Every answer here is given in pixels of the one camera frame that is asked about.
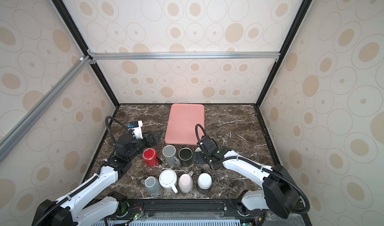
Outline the black mug white rim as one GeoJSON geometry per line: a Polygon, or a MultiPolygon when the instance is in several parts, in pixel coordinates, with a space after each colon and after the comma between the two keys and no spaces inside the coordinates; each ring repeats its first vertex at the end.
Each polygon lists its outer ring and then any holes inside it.
{"type": "Polygon", "coordinates": [[[189,148],[182,148],[179,151],[179,160],[181,162],[181,166],[189,167],[193,163],[193,151],[189,148]]]}

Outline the black and white mug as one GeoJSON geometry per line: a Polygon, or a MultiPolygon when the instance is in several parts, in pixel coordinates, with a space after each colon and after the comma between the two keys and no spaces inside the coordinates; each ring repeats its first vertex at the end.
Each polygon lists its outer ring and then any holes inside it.
{"type": "Polygon", "coordinates": [[[212,189],[212,177],[201,169],[201,173],[197,181],[197,190],[200,194],[208,194],[212,189]]]}

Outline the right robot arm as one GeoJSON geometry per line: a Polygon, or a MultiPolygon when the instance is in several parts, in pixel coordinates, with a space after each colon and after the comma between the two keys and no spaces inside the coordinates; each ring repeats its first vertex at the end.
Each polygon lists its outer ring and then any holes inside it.
{"type": "Polygon", "coordinates": [[[233,150],[220,148],[209,136],[197,137],[197,145],[205,162],[232,170],[256,183],[261,189],[247,191],[236,205],[237,211],[248,215],[253,210],[270,210],[280,218],[287,219],[290,213],[306,214],[310,202],[297,186],[286,168],[281,165],[266,166],[245,158],[233,150]]]}

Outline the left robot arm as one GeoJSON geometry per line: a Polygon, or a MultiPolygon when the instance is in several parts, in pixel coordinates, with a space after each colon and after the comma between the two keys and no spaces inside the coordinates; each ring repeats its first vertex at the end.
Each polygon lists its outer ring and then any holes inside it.
{"type": "Polygon", "coordinates": [[[144,150],[157,146],[163,130],[149,132],[137,138],[130,130],[114,142],[114,150],[98,171],[80,186],[55,201],[45,200],[35,213],[34,226],[85,226],[114,214],[119,199],[107,197],[106,200],[89,206],[99,193],[122,178],[131,168],[135,157],[144,150]]]}

